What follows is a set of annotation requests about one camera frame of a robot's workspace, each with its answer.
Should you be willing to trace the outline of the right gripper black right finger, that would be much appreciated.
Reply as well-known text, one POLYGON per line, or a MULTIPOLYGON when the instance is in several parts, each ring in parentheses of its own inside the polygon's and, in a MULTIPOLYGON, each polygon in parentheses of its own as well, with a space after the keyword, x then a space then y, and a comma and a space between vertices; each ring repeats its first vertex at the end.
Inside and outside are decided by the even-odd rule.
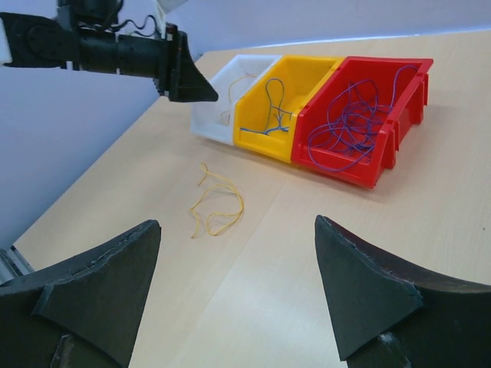
POLYGON ((404 260, 320 215, 315 250, 350 367, 488 367, 490 287, 404 260))

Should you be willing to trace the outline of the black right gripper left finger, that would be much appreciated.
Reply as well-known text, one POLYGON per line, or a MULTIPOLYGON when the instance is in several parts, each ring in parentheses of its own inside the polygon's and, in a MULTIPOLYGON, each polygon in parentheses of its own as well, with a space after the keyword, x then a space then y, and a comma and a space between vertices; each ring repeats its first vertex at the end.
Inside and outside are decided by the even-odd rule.
POLYGON ((129 366, 160 240, 148 220, 1 284, 1 365, 129 366))

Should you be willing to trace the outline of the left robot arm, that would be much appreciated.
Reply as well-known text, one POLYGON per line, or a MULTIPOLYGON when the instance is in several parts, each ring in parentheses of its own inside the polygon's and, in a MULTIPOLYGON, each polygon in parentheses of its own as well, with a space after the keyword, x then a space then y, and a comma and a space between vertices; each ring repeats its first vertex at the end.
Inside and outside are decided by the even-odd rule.
POLYGON ((6 67, 61 68, 145 77, 173 102, 216 102, 219 95, 194 64, 187 35, 158 9, 145 19, 119 21, 122 1, 59 1, 54 18, 1 13, 2 61, 6 67), (129 34, 121 34, 134 25, 129 34))

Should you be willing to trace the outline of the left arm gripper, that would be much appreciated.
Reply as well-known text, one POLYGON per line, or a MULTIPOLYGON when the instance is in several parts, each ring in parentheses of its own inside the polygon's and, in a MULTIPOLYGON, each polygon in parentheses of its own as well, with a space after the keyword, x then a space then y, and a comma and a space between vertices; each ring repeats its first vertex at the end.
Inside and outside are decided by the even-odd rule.
POLYGON ((156 36, 157 76, 153 79, 159 94, 179 103, 216 102, 218 93, 196 67, 189 51, 188 37, 173 23, 166 23, 156 36))

